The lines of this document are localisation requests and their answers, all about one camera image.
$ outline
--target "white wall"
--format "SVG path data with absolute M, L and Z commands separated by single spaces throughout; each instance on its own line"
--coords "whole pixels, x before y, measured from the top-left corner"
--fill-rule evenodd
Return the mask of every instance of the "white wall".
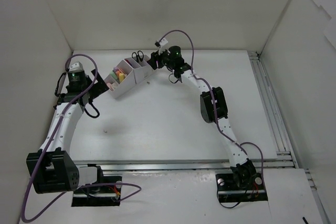
M 329 20 L 312 0 L 291 0 L 261 58 L 299 163 L 336 223 L 336 50 L 323 34 Z
M 288 0 L 47 1 L 75 50 L 150 49 L 179 28 L 198 49 L 261 51 Z M 170 38 L 190 47 L 182 35 Z
M 1 223 L 16 223 L 25 160 L 45 137 L 71 52 L 45 0 L 0 0 L 0 7 L 0 216 Z

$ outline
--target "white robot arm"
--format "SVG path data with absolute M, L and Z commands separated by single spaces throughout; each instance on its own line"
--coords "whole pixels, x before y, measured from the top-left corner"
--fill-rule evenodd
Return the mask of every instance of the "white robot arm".
M 92 86 L 89 92 L 85 93 L 72 104 L 69 104 L 71 100 L 85 90 L 92 81 L 85 74 L 83 66 L 79 62 L 71 65 L 67 75 L 69 78 L 69 85 L 67 86 L 68 92 L 66 94 L 57 94 L 58 87 L 55 91 L 55 95 L 59 98 L 55 106 L 55 113 L 48 135 L 39 151 L 29 153 L 26 159 L 29 173 L 32 175 L 42 150 L 47 147 L 47 143 L 53 131 L 57 129 L 33 182 L 35 191 L 40 194 L 75 191 L 83 185 L 97 182 L 102 176 L 99 166 L 76 166 L 70 158 L 69 152 L 76 125 L 83 115 L 83 112 L 86 111 L 86 104 L 89 103 L 92 105 L 93 99 L 107 91 L 108 87 L 97 73 L 97 83 Z M 65 114 L 63 114 L 64 108 L 67 106 L 68 109 Z M 61 124 L 58 126 L 60 117 L 63 118 Z
M 203 92 L 209 92 L 208 87 L 205 85 L 205 83 L 201 80 L 197 80 L 199 76 L 196 73 L 192 73 L 191 70 L 187 70 L 185 71 L 182 75 L 181 75 L 181 81 L 186 84 L 189 85 L 193 88 L 197 88 L 200 92 L 200 94 L 202 94 Z M 220 118 L 218 119 L 218 124 L 220 127 L 220 130 L 225 133 L 227 136 L 229 136 L 232 140 L 234 140 L 235 142 L 237 142 L 237 138 L 230 126 L 230 122 L 228 118 Z M 241 148 L 238 147 L 237 144 L 231 142 L 229 139 L 221 136 L 222 139 L 222 143 L 225 146 L 225 150 L 227 152 L 227 154 L 229 155 L 229 161 L 230 161 L 230 166 L 234 167 L 237 164 L 242 165 L 244 164 L 248 157 L 247 155 L 242 151 Z
M 247 188 L 257 176 L 257 172 L 244 149 L 237 143 L 235 134 L 231 129 L 223 90 L 221 87 L 210 86 L 206 80 L 200 78 L 191 66 L 184 62 L 179 46 L 162 50 L 162 47 L 166 44 L 167 40 L 164 40 L 164 43 L 155 43 L 159 50 L 151 53 L 151 58 L 147 63 L 154 70 L 167 67 L 177 81 L 199 90 L 202 118 L 207 123 L 213 123 L 219 134 L 223 136 L 222 142 L 229 155 L 234 181 L 239 188 Z

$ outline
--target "scissors handle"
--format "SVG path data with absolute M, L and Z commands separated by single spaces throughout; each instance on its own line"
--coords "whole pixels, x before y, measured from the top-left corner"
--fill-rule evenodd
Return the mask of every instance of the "scissors handle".
M 138 55 L 137 55 L 136 52 L 132 53 L 132 59 L 135 60 L 136 62 L 139 62 Z
M 132 59 L 135 60 L 138 63 L 139 63 L 139 61 L 143 61 L 143 57 L 144 57 L 144 54 L 140 50 L 138 52 L 133 52 L 132 53 Z
M 138 51 L 138 56 L 139 56 L 139 60 L 143 61 L 144 54 L 143 54 L 142 51 L 140 51 L 140 50 Z

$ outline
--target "white floor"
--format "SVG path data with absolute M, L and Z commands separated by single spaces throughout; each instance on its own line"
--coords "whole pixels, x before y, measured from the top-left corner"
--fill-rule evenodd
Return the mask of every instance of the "white floor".
M 105 78 L 132 51 L 81 53 L 97 62 L 99 73 Z M 186 62 L 191 62 L 190 51 L 183 51 L 182 55 Z M 93 69 L 89 60 L 83 57 L 78 60 L 86 72 Z M 247 52 L 196 51 L 194 68 L 211 85 L 223 88 L 238 141 L 256 143 L 265 158 L 276 158 Z M 70 150 L 72 159 L 91 162 L 227 159 L 222 136 L 201 117 L 199 93 L 183 83 L 171 84 L 168 75 L 167 70 L 158 70 L 117 100 L 109 91 L 94 100 L 101 115 L 92 119 L 84 114 L 78 122 Z M 260 159 L 254 147 L 246 146 L 246 150 L 250 158 Z
M 304 170 L 265 170 L 269 201 L 247 202 L 235 209 L 219 205 L 215 180 L 213 172 L 125 174 L 124 182 L 143 190 L 119 207 L 71 207 L 72 193 L 67 193 L 33 223 L 304 224 L 305 217 L 309 224 L 322 224 Z M 123 187 L 121 193 L 132 190 Z M 56 195 L 38 195 L 32 189 L 27 217 Z

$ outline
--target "pen holder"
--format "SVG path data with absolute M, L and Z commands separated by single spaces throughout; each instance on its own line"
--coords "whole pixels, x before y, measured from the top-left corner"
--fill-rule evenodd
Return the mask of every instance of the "pen holder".
M 117 86 L 113 90 L 110 89 L 110 93 L 113 98 L 118 98 L 122 94 L 126 93 L 154 72 L 152 67 L 147 63 L 149 59 L 150 58 L 147 55 L 144 55 L 143 61 L 136 62 L 133 58 L 130 57 L 122 60 L 117 65 L 117 68 L 122 73 L 127 74 L 127 76 L 120 83 L 112 78 L 110 74 L 105 78 L 105 83 L 115 83 Z

